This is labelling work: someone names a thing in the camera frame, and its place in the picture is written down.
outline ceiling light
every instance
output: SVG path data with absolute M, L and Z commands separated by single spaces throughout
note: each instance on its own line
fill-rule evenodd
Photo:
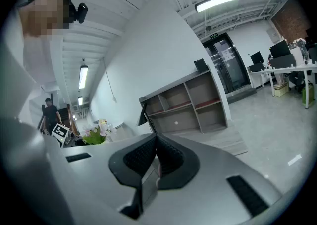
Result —
M 233 0 L 206 0 L 196 4 L 195 10 L 196 12 L 200 13 L 208 8 L 211 8 L 213 6 L 220 5 L 226 2 L 230 2 L 230 1 L 233 1 Z
M 82 65 L 80 67 L 80 74 L 79 74 L 79 89 L 85 88 L 87 72 L 88 72 L 88 66 Z
M 83 97 L 80 96 L 78 97 L 78 105 L 82 105 L 83 104 Z

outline white corrugated ceiling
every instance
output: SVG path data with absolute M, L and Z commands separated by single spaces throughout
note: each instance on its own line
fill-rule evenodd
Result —
M 129 20 L 149 0 L 72 0 L 75 6 L 84 2 L 89 11 L 83 24 L 74 24 L 63 38 L 63 74 L 68 95 L 73 105 L 77 104 L 79 69 L 82 59 L 89 66 L 86 87 L 80 95 L 89 99 L 101 59 L 115 38 L 124 33 Z M 203 0 L 166 0 L 167 3 L 194 30 L 201 40 L 219 30 L 233 29 L 251 21 L 269 19 L 286 0 L 237 0 L 213 7 L 201 13 L 193 13 L 196 3 Z

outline brick wall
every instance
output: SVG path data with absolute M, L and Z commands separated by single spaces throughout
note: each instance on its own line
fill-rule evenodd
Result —
M 281 36 L 291 43 L 295 39 L 307 37 L 306 30 L 311 24 L 297 0 L 288 0 L 272 18 Z

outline glass door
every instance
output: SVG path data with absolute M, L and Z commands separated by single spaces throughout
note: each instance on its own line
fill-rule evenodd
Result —
M 205 42 L 204 47 L 217 69 L 226 94 L 250 83 L 240 55 L 226 33 Z

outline black t-shirt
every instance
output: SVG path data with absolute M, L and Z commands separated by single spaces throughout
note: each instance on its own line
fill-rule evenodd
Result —
M 58 110 L 57 110 L 55 105 L 51 105 L 51 106 L 45 108 L 44 116 L 46 116 L 48 122 L 55 122 L 56 121 L 56 119 L 57 119 L 56 112 L 57 111 Z

